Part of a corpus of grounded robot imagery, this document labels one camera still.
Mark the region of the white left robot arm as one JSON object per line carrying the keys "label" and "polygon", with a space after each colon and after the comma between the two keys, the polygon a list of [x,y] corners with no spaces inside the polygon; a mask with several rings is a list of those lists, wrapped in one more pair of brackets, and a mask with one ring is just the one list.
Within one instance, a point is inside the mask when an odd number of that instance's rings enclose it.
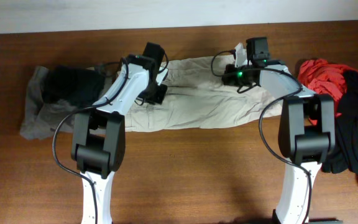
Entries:
{"label": "white left robot arm", "polygon": [[164,52],[129,55],[107,92],[75,114],[71,158],[83,183],[82,223],[112,223],[112,181],[126,150],[125,115],[138,98],[161,102],[167,75],[161,65],[167,64]]}

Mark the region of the beige shorts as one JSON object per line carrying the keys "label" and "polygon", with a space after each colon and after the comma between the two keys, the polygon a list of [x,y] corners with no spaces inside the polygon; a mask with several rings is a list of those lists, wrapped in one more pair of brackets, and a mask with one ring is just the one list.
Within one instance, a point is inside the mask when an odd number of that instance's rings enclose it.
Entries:
{"label": "beige shorts", "polygon": [[228,55],[170,61],[162,104],[132,105],[125,116],[126,131],[231,128],[257,120],[274,98],[261,87],[239,94],[223,85],[217,74],[233,61]]}

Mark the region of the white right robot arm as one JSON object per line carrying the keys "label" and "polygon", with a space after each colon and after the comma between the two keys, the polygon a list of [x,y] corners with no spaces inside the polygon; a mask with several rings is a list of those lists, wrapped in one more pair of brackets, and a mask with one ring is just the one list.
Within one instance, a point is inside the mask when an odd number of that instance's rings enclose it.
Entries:
{"label": "white right robot arm", "polygon": [[271,223],[309,223],[314,181],[323,162],[335,147],[334,102],[302,85],[279,60],[251,65],[226,65],[224,84],[248,90],[261,87],[273,97],[266,108],[282,104],[278,130],[279,153],[285,163],[283,188]]}

